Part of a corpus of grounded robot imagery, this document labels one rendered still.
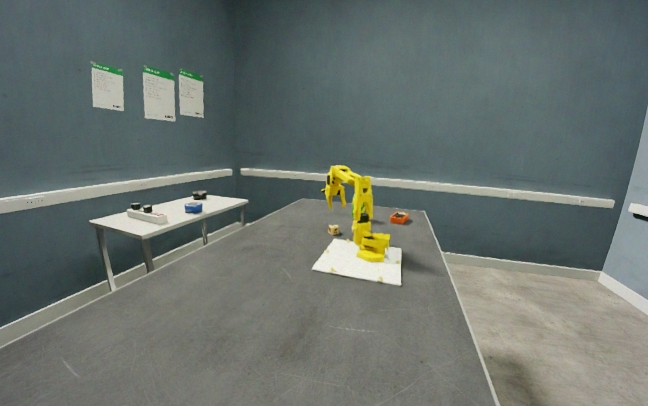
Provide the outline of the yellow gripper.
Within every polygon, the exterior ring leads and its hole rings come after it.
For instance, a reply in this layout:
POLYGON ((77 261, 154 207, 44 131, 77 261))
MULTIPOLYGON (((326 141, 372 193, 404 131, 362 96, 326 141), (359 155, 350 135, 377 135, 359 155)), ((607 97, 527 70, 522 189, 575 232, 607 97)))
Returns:
POLYGON ((326 185, 326 188, 321 190, 322 192, 325 192, 326 199, 328 202, 329 209, 332 209, 332 198, 333 196, 339 195, 340 200, 342 202, 342 207, 345 208, 345 190, 342 185, 336 185, 336 186, 328 186, 326 185))

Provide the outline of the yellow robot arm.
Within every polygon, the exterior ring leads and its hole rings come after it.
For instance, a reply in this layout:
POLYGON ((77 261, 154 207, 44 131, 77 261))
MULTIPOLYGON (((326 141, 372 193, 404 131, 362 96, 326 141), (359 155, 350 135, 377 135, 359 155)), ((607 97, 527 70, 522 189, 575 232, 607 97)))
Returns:
POLYGON ((373 197, 371 192, 371 177, 361 177, 350 171, 350 168, 341 165, 331 166, 327 174, 326 184, 336 186, 342 182, 355 186, 354 197, 354 244, 359 247, 356 257, 364 261, 384 262, 386 243, 388 243, 387 234, 368 232, 371 227, 373 197), (339 168, 340 167, 340 168, 339 168), (346 173, 348 174, 346 174, 346 173), (352 178, 349 178, 352 177, 352 178), (365 188, 364 188, 365 187, 365 188), (365 206, 366 212, 361 213, 362 205, 365 206), (361 247, 361 248, 360 248, 361 247), (361 252, 361 251, 371 252, 361 252))

